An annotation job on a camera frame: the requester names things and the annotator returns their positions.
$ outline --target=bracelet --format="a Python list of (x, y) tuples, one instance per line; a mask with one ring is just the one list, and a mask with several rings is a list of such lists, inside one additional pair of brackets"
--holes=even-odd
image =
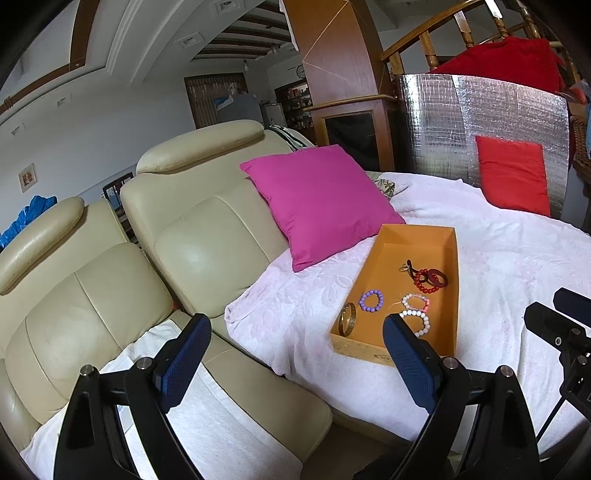
[[(371, 295), (378, 296), (378, 304), (375, 307), (368, 307), (365, 304), (365, 300)], [(361, 299), (359, 300), (359, 306), (361, 307), (361, 310), (363, 310), (364, 312), (377, 312), (380, 308), (384, 306), (384, 295), (379, 290), (369, 290), (365, 292), (363, 295), (361, 295)]]
[[(339, 315), (339, 335), (342, 337), (349, 336), (355, 327), (355, 305), (351, 302), (345, 303), (345, 306), (340, 311)], [(343, 331), (343, 323), (347, 321), (347, 328)]]
[(414, 336), (417, 338), (425, 335), (429, 331), (429, 328), (431, 328), (431, 324), (429, 324), (429, 317), (420, 310), (404, 310), (403, 312), (399, 313), (399, 315), (402, 317), (402, 319), (404, 319), (404, 317), (408, 315), (417, 316), (423, 319), (424, 328), (422, 328), (418, 332), (414, 332)]
[[(407, 271), (410, 277), (413, 279), (414, 285), (423, 293), (435, 293), (440, 288), (446, 287), (449, 283), (447, 275), (436, 268), (427, 270), (422, 268), (421, 270), (415, 270), (410, 260), (407, 260), (406, 264), (400, 267), (400, 271)], [(426, 288), (423, 286), (424, 283), (429, 283), (433, 288)]]
[[(416, 299), (421, 299), (423, 302), (425, 302), (425, 306), (422, 309), (416, 309), (416, 308), (411, 307), (408, 304), (408, 299), (411, 299), (413, 297), (416, 298)], [(431, 303), (431, 301), (427, 297), (424, 297), (422, 295), (418, 295), (417, 293), (409, 293), (408, 295), (402, 297), (402, 305), (404, 305), (404, 307), (407, 310), (416, 310), (418, 312), (427, 313), (427, 310), (429, 309), (429, 304), (430, 303)]]

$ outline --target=orange tray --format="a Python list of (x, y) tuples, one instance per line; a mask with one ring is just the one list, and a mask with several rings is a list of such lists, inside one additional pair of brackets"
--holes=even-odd
[[(345, 301), (355, 305), (355, 327), (349, 336), (339, 335), (337, 317), (330, 331), (337, 353), (394, 366), (382, 337), (384, 319), (390, 313), (405, 309), (401, 302), (406, 294), (423, 295), (408, 272), (400, 271), (408, 259), (416, 270), (436, 268), (447, 275), (449, 283), (446, 287), (425, 295), (431, 301), (427, 312), (431, 327), (421, 338), (427, 340), (439, 355), (454, 355), (459, 298), (456, 232), (451, 227), (425, 225), (382, 226)], [(359, 299), (368, 290), (381, 290), (384, 294), (384, 306), (380, 311), (361, 310)], [(368, 300), (368, 305), (374, 305), (374, 298)], [(420, 299), (410, 299), (409, 304), (415, 308), (423, 307)], [(406, 316), (404, 320), (413, 332), (422, 326), (417, 317)]]

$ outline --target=chair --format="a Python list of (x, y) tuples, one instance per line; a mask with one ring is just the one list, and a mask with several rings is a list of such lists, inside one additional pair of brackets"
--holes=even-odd
[[(58, 202), (0, 256), (0, 422), (21, 450), (66, 405), (82, 365), (102, 368), (145, 331), (190, 316), (130, 243), (105, 200)], [(328, 406), (219, 337), (203, 359), (218, 384), (302, 462), (332, 423)]]

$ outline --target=wooden baluster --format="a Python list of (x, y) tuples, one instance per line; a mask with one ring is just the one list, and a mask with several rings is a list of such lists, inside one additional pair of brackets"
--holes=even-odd
[(394, 75), (404, 75), (404, 66), (402, 65), (402, 57), (399, 51), (395, 51), (389, 57), (390, 65), (392, 66), (392, 73)]
[(474, 38), (472, 38), (472, 30), (470, 30), (470, 25), (468, 25), (468, 20), (466, 20), (464, 12), (459, 11), (453, 17), (456, 19), (457, 27), (460, 29), (466, 48), (473, 47)]
[(527, 38), (541, 38), (540, 31), (534, 23), (534, 19), (531, 18), (530, 11), (527, 10), (527, 7), (519, 0), (517, 0), (517, 5), (519, 6), (519, 12), (523, 17), (523, 20), (525, 20), (525, 23), (527, 24), (527, 28), (525, 29)]
[(507, 31), (505, 22), (503, 22), (503, 15), (501, 14), (499, 7), (495, 3), (495, 0), (485, 0), (485, 3), (488, 7), (488, 11), (492, 15), (493, 21), (495, 22), (496, 29), (501, 34), (501, 38), (507, 38), (509, 36), (509, 32)]
[(570, 56), (569, 52), (566, 51), (566, 49), (564, 49), (562, 51), (562, 53), (564, 55), (564, 59), (566, 60), (566, 64), (569, 67), (573, 82), (574, 83), (580, 82), (581, 75), (579, 75), (579, 70), (577, 69), (577, 66), (574, 64), (573, 58)]
[(433, 42), (431, 41), (431, 35), (429, 32), (423, 32), (419, 36), (421, 40), (421, 46), (423, 47), (423, 53), (427, 58), (427, 63), (429, 64), (429, 70), (434, 70), (439, 67), (439, 60), (437, 59), (437, 55), (435, 55), (435, 48), (433, 48)]

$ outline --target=screw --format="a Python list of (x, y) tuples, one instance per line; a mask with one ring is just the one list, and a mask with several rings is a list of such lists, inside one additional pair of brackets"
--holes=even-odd
[(460, 362), (458, 362), (455, 358), (453, 358), (452, 356), (447, 356), (443, 359), (443, 365), (448, 368), (449, 370), (453, 370), (454, 368), (457, 368), (460, 366)]
[(507, 378), (509, 378), (513, 376), (513, 369), (508, 365), (503, 365), (501, 366), (501, 373)]
[(95, 367), (93, 367), (92, 365), (85, 365), (82, 368), (80, 368), (80, 375), (82, 375), (83, 377), (89, 377), (93, 374), (94, 371)]
[(152, 365), (152, 359), (149, 356), (140, 358), (135, 364), (140, 370), (146, 370)]

